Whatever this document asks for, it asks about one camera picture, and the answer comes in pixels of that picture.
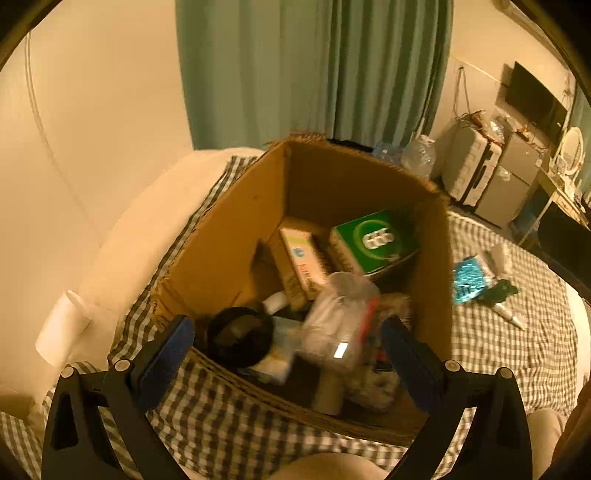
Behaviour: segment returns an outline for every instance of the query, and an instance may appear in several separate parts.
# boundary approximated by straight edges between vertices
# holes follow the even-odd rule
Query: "blue gripper pad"
[[[396,315],[382,324],[382,346],[415,405],[431,412],[444,387],[443,364],[437,355],[417,342]]]
[[[156,408],[185,355],[193,345],[195,329],[189,317],[177,315],[163,333],[146,343],[134,359],[131,386],[141,411]]]

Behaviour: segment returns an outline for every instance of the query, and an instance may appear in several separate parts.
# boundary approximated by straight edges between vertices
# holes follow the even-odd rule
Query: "green curtain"
[[[583,168],[577,179],[581,180],[581,192],[586,193],[591,189],[591,150],[587,152],[589,145],[591,145],[591,106],[578,85],[576,93],[574,94],[574,104],[573,110],[570,114],[569,126],[579,127],[583,134],[586,154]]]
[[[429,132],[452,0],[177,0],[193,146],[290,131],[374,145]]]

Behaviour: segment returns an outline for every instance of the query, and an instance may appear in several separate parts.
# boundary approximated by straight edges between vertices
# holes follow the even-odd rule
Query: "white paper roll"
[[[90,323],[81,298],[71,290],[63,293],[53,306],[37,337],[37,352],[54,367],[66,364],[70,351]]]

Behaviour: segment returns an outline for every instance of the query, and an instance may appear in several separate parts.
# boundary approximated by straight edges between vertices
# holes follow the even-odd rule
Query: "black round object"
[[[227,368],[256,365],[273,344],[273,318],[246,307],[218,313],[207,326],[207,356]]]

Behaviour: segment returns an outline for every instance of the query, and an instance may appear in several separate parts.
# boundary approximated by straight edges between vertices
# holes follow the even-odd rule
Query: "green box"
[[[389,210],[372,213],[334,227],[330,246],[346,271],[373,277],[418,252],[408,218]]]

